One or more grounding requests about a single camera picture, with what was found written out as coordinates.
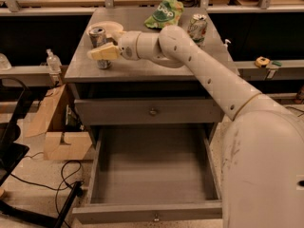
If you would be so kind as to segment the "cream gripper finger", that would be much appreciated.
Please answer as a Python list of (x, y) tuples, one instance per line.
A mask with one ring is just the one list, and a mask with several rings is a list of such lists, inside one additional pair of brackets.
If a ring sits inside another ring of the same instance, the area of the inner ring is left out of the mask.
[(118, 42), (119, 39), (124, 35), (124, 31), (113, 31), (111, 33), (111, 38), (115, 41)]
[(106, 43), (102, 46), (90, 50), (86, 55), (89, 59), (99, 60), (116, 60), (120, 57), (120, 50), (113, 43)]

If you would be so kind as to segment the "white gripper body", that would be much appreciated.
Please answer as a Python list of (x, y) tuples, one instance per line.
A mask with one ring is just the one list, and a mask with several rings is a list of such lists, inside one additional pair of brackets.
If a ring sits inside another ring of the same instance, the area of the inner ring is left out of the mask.
[(137, 41), (140, 34), (140, 31), (128, 31), (125, 32), (118, 40), (119, 49), (125, 59), (133, 61), (139, 60)]

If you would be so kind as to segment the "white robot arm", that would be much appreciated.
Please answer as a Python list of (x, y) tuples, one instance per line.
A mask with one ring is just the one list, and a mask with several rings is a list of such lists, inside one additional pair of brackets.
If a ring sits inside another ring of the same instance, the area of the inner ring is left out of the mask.
[(92, 60), (186, 66), (231, 119), (223, 140), (224, 228), (304, 228), (304, 121), (200, 49), (187, 32), (114, 32)]

